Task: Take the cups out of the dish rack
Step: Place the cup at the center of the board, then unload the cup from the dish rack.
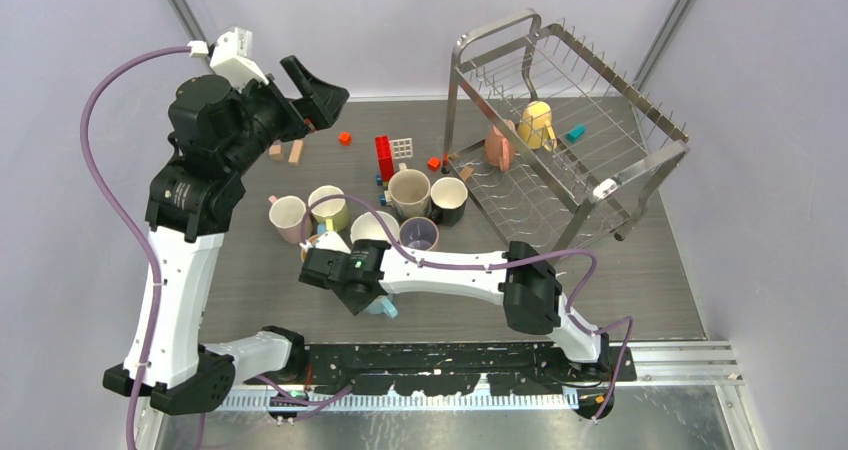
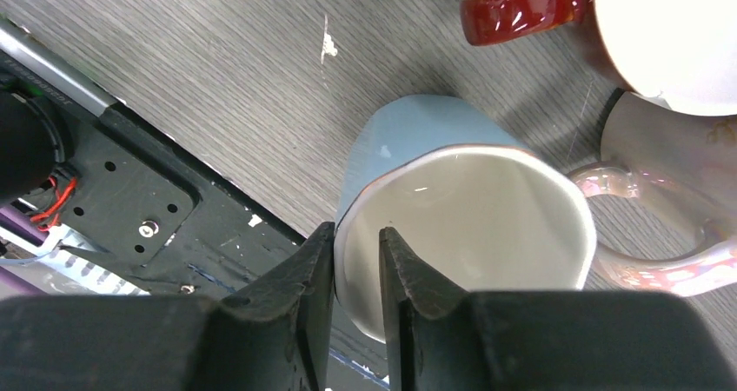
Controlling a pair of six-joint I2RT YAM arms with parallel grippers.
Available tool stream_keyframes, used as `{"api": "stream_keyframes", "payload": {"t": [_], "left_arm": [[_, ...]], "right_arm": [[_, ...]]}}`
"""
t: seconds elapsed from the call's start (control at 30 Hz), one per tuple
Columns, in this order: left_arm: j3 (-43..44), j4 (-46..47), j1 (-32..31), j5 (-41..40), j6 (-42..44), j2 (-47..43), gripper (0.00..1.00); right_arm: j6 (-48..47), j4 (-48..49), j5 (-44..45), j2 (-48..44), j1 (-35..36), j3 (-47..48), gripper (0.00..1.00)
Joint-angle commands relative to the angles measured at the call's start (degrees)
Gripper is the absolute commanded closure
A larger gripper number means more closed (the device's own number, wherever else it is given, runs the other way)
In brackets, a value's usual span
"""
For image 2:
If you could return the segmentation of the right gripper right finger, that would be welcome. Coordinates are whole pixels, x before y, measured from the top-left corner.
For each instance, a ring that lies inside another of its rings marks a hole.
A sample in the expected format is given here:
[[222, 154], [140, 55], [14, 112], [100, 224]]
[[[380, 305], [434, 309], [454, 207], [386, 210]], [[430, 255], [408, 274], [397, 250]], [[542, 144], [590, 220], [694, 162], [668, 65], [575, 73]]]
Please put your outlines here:
[[468, 292], [379, 234], [394, 390], [733, 390], [699, 315], [661, 293]]

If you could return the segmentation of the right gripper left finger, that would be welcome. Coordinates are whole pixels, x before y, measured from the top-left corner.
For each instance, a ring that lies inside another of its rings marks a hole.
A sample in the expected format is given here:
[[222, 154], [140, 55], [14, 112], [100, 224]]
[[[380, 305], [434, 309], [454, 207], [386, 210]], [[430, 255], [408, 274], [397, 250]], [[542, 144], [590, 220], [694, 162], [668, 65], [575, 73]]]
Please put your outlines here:
[[335, 226], [221, 300], [26, 295], [1, 303], [4, 390], [322, 390]]

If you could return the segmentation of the light blue cup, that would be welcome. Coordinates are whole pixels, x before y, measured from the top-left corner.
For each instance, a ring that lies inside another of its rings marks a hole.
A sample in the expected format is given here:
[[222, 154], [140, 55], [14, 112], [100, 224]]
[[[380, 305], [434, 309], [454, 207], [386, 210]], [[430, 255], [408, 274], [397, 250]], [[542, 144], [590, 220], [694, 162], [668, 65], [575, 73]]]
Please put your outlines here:
[[336, 296], [384, 341], [379, 233], [469, 291], [579, 290], [597, 245], [582, 191], [488, 115], [452, 96], [379, 108], [349, 153], [337, 206]]

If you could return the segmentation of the pink cup rack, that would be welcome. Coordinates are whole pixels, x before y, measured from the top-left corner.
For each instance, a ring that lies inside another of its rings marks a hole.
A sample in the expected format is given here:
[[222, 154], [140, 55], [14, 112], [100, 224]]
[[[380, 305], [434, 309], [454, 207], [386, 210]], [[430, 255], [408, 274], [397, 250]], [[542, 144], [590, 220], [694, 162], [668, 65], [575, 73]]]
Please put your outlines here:
[[691, 116], [625, 91], [611, 109], [599, 162], [569, 178], [584, 196], [637, 200], [694, 249], [646, 260], [599, 244], [594, 270], [628, 289], [684, 297], [736, 282], [736, 117]]

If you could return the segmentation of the dark red cup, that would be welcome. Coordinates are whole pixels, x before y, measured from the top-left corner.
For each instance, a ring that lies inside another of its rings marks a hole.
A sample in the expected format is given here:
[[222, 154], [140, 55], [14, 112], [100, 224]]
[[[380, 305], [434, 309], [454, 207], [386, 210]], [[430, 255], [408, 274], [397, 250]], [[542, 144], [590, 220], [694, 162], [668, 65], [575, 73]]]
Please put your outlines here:
[[562, 26], [599, 73], [673, 111], [736, 111], [736, 0], [461, 0], [467, 42]]

